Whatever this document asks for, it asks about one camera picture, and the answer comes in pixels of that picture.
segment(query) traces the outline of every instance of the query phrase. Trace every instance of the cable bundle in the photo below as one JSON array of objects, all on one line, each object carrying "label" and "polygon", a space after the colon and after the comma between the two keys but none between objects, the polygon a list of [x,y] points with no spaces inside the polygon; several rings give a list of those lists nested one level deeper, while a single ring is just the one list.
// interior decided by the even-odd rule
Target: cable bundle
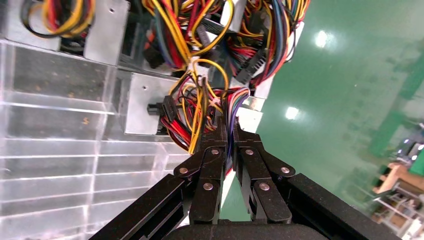
[{"label": "cable bundle", "polygon": [[[30,17],[41,8],[43,23],[50,34],[35,31],[30,25]],[[25,0],[20,18],[25,28],[40,38],[85,38],[94,21],[96,0]]]},{"label": "cable bundle", "polygon": [[215,47],[233,19],[234,4],[228,0],[230,20],[212,42],[203,45],[197,28],[207,14],[222,8],[221,0],[141,0],[141,3],[154,16],[159,48],[165,62],[176,71],[186,70],[192,57],[201,56]]},{"label": "cable bundle", "polygon": [[[205,77],[197,74],[198,63],[216,67],[224,77],[225,87],[212,88]],[[170,137],[178,146],[193,154],[197,150],[201,135],[217,128],[216,116],[224,116],[230,149],[232,148],[236,112],[250,96],[247,87],[229,89],[228,76],[221,66],[207,59],[197,59],[193,61],[193,70],[189,70],[179,79],[169,91],[169,95],[174,99],[179,111],[174,119],[164,114],[160,122],[168,129]]]},{"label": "cable bundle", "polygon": [[[264,45],[262,48],[265,49],[266,61],[264,71],[250,79],[251,85],[255,88],[277,73],[290,55],[288,51],[289,37],[293,35],[296,39],[296,28],[299,22],[303,21],[309,4],[310,0],[257,0],[255,3],[249,0],[243,15],[240,33],[237,34],[236,39],[229,38],[225,43],[226,50],[231,57],[233,75],[236,77],[243,63],[253,58],[254,51],[257,50],[255,44],[258,43]],[[270,19],[268,26],[261,29],[263,34],[251,32],[247,26],[253,28],[257,25],[258,19],[253,16],[261,12],[266,13]],[[294,40],[292,52],[295,51],[295,44]]]}]

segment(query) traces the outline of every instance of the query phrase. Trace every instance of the metal screw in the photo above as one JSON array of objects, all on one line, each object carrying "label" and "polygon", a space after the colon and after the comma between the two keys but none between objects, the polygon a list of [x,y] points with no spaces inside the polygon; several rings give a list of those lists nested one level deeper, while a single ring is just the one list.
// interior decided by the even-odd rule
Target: metal screw
[{"label": "metal screw", "polygon": [[212,190],[213,188],[214,188],[214,185],[212,185],[212,183],[203,184],[203,189],[206,191]]},{"label": "metal screw", "polygon": [[188,171],[189,170],[187,168],[185,168],[185,167],[182,167],[182,168],[179,169],[179,173],[180,174],[186,174]]},{"label": "metal screw", "polygon": [[270,186],[266,183],[261,183],[261,184],[259,184],[259,188],[264,190],[264,191],[268,191],[270,189]]},{"label": "metal screw", "polygon": [[288,169],[287,167],[282,167],[281,168],[281,172],[283,172],[283,173],[285,173],[285,174],[288,174],[288,173],[290,173],[290,169]]}]

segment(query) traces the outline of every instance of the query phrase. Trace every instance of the connector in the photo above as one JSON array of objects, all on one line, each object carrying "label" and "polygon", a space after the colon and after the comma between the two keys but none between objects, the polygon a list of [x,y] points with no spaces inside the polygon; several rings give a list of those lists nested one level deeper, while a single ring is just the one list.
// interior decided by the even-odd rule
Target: connector
[{"label": "connector", "polygon": [[147,113],[151,116],[163,116],[165,114],[161,102],[147,105]]},{"label": "connector", "polygon": [[206,33],[206,28],[204,25],[200,25],[196,29],[196,33],[199,36],[200,42],[203,46],[208,46],[211,44],[211,40],[209,40],[208,33]]},{"label": "connector", "polygon": [[242,84],[247,84],[250,82],[253,75],[261,68],[263,64],[265,64],[265,58],[266,57],[263,49],[257,51],[256,54],[243,65],[241,70],[235,76],[235,79]]},{"label": "connector", "polygon": [[162,103],[163,111],[165,112],[166,117],[172,123],[177,118],[177,106],[175,106],[175,101],[172,96],[167,95],[163,99]]},{"label": "connector", "polygon": [[147,113],[151,116],[166,116],[170,122],[177,118],[177,106],[175,106],[172,96],[167,95],[163,102],[147,105]]},{"label": "connector", "polygon": [[155,40],[150,44],[146,43],[147,48],[143,50],[144,59],[148,62],[152,69],[156,69],[157,67],[165,63],[162,53],[155,45]]}]

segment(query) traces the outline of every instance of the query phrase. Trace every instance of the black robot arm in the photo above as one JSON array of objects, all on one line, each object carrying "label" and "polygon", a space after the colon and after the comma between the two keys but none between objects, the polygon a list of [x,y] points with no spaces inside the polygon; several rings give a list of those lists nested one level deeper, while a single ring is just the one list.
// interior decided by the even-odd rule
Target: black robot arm
[{"label": "black robot arm", "polygon": [[[384,226],[265,151],[258,134],[236,124],[228,154],[222,127],[197,152],[91,237],[91,240],[399,240]],[[220,220],[232,161],[250,222]],[[176,229],[189,215],[190,225]]]}]

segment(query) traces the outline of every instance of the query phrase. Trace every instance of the green floor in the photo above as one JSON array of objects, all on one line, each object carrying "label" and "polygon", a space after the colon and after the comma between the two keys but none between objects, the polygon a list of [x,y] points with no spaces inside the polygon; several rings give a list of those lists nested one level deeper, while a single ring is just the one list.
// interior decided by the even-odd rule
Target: green floor
[{"label": "green floor", "polygon": [[[313,0],[263,109],[265,149],[366,211],[380,168],[424,116],[423,10],[423,0]],[[237,188],[222,218],[246,219]]]}]

